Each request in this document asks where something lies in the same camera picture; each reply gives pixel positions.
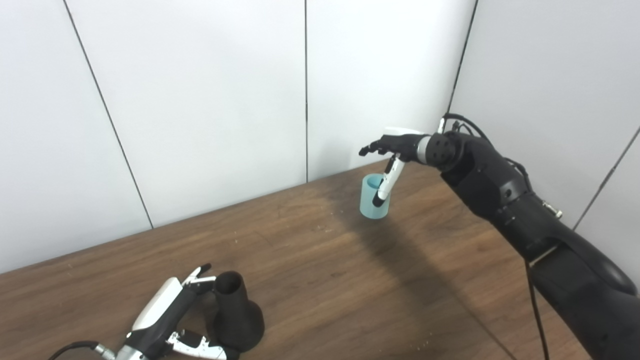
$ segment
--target table surface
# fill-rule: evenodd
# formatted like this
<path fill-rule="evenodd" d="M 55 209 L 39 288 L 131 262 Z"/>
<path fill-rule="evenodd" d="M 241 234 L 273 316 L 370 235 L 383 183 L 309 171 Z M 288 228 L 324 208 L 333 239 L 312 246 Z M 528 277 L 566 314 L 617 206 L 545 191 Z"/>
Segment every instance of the table surface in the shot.
<path fill-rule="evenodd" d="M 408 165 L 386 218 L 359 213 L 363 176 L 384 166 L 0 275 L 0 359 L 47 359 L 77 340 L 117 350 L 164 280 L 203 263 L 240 272 L 264 312 L 245 360 L 542 359 L 523 261 L 436 170 Z M 538 298 L 552 358 L 588 359 Z M 205 333 L 213 302 L 204 295 L 180 326 Z"/>

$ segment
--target black cable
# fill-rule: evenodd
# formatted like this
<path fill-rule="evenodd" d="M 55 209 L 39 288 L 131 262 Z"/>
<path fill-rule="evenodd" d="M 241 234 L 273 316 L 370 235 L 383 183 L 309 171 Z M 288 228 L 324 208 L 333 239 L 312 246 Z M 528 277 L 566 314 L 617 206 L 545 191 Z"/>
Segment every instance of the black cable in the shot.
<path fill-rule="evenodd" d="M 488 143 L 491 143 L 491 141 L 489 141 L 489 138 L 486 137 L 485 133 L 480 130 L 480 128 L 474 124 L 474 122 L 472 122 L 471 120 L 467 119 L 466 117 L 462 116 L 462 115 L 458 115 L 458 114 L 453 114 L 453 113 L 446 113 L 444 114 L 444 116 L 442 117 L 445 120 L 445 126 L 447 125 L 447 120 L 448 119 L 456 119 L 456 120 L 460 120 L 466 124 L 468 124 L 470 127 L 473 127 L 474 130 L 476 130 L 476 133 L 478 133 L 478 135 L 485 139 Z"/>
<path fill-rule="evenodd" d="M 469 133 L 469 135 L 475 135 L 473 131 L 471 131 L 471 129 L 466 125 L 466 124 L 462 124 L 458 127 L 458 132 L 460 132 L 460 129 L 465 128 L 467 130 L 467 132 Z"/>
<path fill-rule="evenodd" d="M 518 169 L 518 171 L 522 174 L 522 177 L 524 177 L 524 183 L 527 185 L 527 188 L 529 189 L 530 192 L 533 192 L 533 188 L 531 187 L 531 182 L 529 180 L 529 174 L 527 173 L 527 169 L 524 167 L 524 165 L 522 165 L 517 161 L 513 161 L 509 158 L 504 158 L 504 159 L 510 162 L 516 169 Z"/>
<path fill-rule="evenodd" d="M 525 268 L 527 269 L 527 282 L 529 283 L 529 296 L 531 297 L 531 306 L 533 306 L 533 316 L 536 318 L 536 324 L 538 325 L 538 332 L 540 333 L 540 342 L 542 343 L 542 352 L 545 355 L 545 360 L 549 360 L 549 349 L 547 348 L 547 338 L 545 337 L 545 330 L 542 327 L 542 319 L 540 318 L 540 310 L 538 310 L 538 302 L 536 301 L 536 291 L 533 288 L 533 282 L 531 282 L 531 266 L 528 261 L 524 261 Z"/>
<path fill-rule="evenodd" d="M 98 341 L 76 341 L 75 343 L 71 343 L 63 348 L 61 348 L 60 350 L 56 351 L 50 358 L 49 360 L 54 360 L 55 358 L 57 358 L 58 356 L 60 356 L 63 352 L 67 351 L 67 350 L 71 350 L 73 348 L 82 348 L 82 347 L 88 347 L 91 350 L 94 350 L 95 347 L 98 346 Z"/>

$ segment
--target light blue cup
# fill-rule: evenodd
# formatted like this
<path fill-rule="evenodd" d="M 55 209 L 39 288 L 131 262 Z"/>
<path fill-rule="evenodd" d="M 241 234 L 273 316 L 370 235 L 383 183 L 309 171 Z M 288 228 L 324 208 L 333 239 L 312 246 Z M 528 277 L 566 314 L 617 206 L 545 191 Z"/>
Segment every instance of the light blue cup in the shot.
<path fill-rule="evenodd" d="M 360 212 L 367 218 L 383 218 L 389 212 L 389 200 L 391 198 L 391 194 L 389 194 L 382 206 L 380 206 L 379 208 L 373 206 L 373 197 L 378 191 L 380 181 L 382 181 L 382 174 L 369 174 L 362 179 L 362 191 L 360 192 Z"/>

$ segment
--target robotic arm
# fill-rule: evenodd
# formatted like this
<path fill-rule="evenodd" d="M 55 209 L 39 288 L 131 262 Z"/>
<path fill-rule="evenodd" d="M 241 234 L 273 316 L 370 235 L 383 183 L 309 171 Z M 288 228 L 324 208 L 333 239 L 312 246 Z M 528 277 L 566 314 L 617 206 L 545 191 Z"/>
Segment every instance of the robotic arm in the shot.
<path fill-rule="evenodd" d="M 442 179 L 473 214 L 489 221 L 531 265 L 533 285 L 594 360 L 640 359 L 640 299 L 635 284 L 590 242 L 559 221 L 561 212 L 533 191 L 526 170 L 502 157 L 485 135 L 415 131 L 383 135 L 364 147 L 394 153 L 376 197 L 381 206 L 402 166 L 416 161 Z"/>

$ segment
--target black cup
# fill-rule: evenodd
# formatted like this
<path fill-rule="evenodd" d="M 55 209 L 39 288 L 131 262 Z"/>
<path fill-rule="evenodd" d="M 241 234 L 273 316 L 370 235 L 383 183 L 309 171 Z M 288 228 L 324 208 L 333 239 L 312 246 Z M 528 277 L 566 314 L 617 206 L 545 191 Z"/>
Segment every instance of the black cup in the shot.
<path fill-rule="evenodd" d="M 235 271 L 223 272 L 216 278 L 213 292 L 218 303 L 213 319 L 218 342 L 239 352 L 258 345 L 264 335 L 264 319 L 260 307 L 247 297 L 242 276 Z"/>

